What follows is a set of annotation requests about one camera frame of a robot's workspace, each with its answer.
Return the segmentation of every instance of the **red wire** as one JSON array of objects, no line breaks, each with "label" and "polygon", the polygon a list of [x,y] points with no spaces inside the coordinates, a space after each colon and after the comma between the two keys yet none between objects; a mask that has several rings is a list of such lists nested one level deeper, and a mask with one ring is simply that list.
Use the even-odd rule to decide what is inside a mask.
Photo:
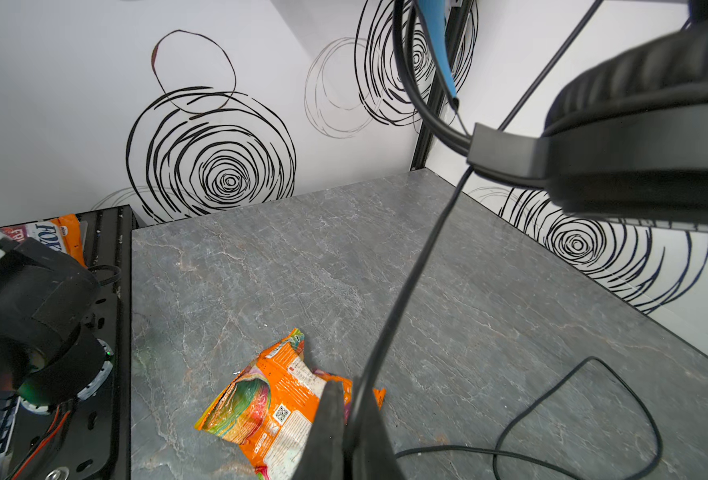
[{"label": "red wire", "polygon": [[[71,415],[71,412],[66,412],[66,415],[64,415],[63,418],[60,420],[60,424],[58,424],[58,428],[55,428],[55,431],[52,432],[50,435],[48,435],[47,438],[45,438],[45,439],[39,444],[39,446],[36,447],[36,450],[33,451],[33,453],[31,454],[31,456],[29,456],[28,459],[22,464],[22,466],[20,466],[20,468],[18,468],[18,471],[17,471],[17,473],[13,476],[12,480],[16,480],[16,478],[18,478],[18,475],[20,475],[20,473],[21,473],[21,472],[23,471],[23,469],[29,464],[29,462],[30,462],[31,460],[33,460],[33,458],[36,456],[36,454],[39,453],[39,451],[40,451],[42,448],[44,448],[44,446],[47,445],[47,443],[49,443],[50,440],[52,440],[52,439],[55,437],[55,435],[57,435],[57,433],[58,433],[58,432],[60,431],[60,429],[63,427],[63,424],[66,423],[66,419],[68,418],[69,415]],[[52,420],[52,424],[53,424],[53,425],[55,425],[55,420],[56,420],[56,418]]]}]

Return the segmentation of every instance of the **white wall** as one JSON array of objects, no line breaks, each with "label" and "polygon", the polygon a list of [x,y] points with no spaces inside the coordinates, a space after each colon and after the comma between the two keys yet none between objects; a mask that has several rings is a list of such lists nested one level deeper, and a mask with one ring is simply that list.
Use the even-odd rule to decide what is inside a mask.
[{"label": "white wall", "polygon": [[[295,194],[408,170],[412,126],[371,122],[355,138],[335,139],[305,115],[311,63],[326,44],[354,36],[362,4],[0,0],[0,225],[90,210],[129,187],[128,133],[162,95],[151,52],[176,29],[205,34],[223,47],[236,89],[285,122],[297,150]],[[292,7],[314,15],[301,22]],[[202,54],[201,61],[209,57]],[[338,76],[349,79],[352,65],[342,58]],[[357,99],[349,84],[341,90],[347,100]],[[121,197],[150,220],[129,193],[104,204]]]},{"label": "white wall", "polygon": [[[474,64],[464,91],[459,94],[464,123],[469,128],[474,122],[496,128],[591,3],[592,0],[480,0],[481,24]],[[686,15],[686,5],[682,4],[607,0],[507,131],[540,135],[551,102],[567,82],[630,47],[678,30]],[[427,166],[453,184],[466,168],[464,159],[437,143]],[[475,176],[464,189],[495,213],[504,206],[509,190]],[[512,204],[507,208],[501,212],[504,218]],[[603,228],[611,233],[619,227]],[[637,231],[647,234],[644,229]],[[548,243],[532,230],[526,233]],[[649,293],[676,288],[676,279],[685,270],[688,247],[693,257],[685,275],[685,283],[691,288],[656,308],[650,316],[708,355],[708,235],[695,233],[688,239],[682,232],[660,229],[652,229],[650,234],[654,238],[652,256],[665,258],[652,262],[661,265],[662,270]],[[650,275],[645,271],[642,277]],[[632,282],[628,288],[620,289],[620,294],[639,288],[638,283]],[[632,304],[640,305],[644,298],[635,298]],[[650,305],[640,309],[649,310]]]}]

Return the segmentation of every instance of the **gray marble surface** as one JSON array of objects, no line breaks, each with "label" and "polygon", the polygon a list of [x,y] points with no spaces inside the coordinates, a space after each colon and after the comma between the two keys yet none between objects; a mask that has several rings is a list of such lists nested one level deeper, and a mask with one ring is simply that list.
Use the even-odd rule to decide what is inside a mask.
[{"label": "gray marble surface", "polygon": [[[253,478],[239,449],[197,432],[196,419],[293,327],[312,367],[358,375],[451,191],[421,170],[135,230],[133,478]],[[658,422],[664,460],[649,478],[708,478],[708,359],[463,196],[378,381],[391,441],[493,446],[591,355]],[[654,439],[621,385],[589,366],[504,447],[622,478],[647,463]],[[486,456],[400,462],[409,478],[493,478]],[[511,459],[501,474],[563,478]]]}]

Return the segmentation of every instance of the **qr code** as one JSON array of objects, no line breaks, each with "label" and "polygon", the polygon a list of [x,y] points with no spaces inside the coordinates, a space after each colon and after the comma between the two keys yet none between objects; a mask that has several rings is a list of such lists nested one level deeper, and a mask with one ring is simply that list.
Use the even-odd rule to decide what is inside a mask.
[{"label": "qr code", "polygon": [[289,416],[290,411],[287,409],[287,407],[284,406],[284,404],[280,404],[278,407],[276,407],[276,411],[274,412],[274,420],[279,422],[279,425],[284,425],[285,420]]}]

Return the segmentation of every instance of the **black headphones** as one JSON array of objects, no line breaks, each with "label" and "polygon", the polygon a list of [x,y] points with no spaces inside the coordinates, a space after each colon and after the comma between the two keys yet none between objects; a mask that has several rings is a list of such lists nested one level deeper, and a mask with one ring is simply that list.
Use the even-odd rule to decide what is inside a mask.
[{"label": "black headphones", "polygon": [[[410,33],[406,38],[410,44]],[[441,129],[421,116],[432,130]],[[708,0],[690,0],[687,29],[624,52],[565,86],[540,138],[482,124],[470,144],[434,133],[461,154],[467,148],[477,174],[545,189],[568,214],[683,228],[708,224]]]}]

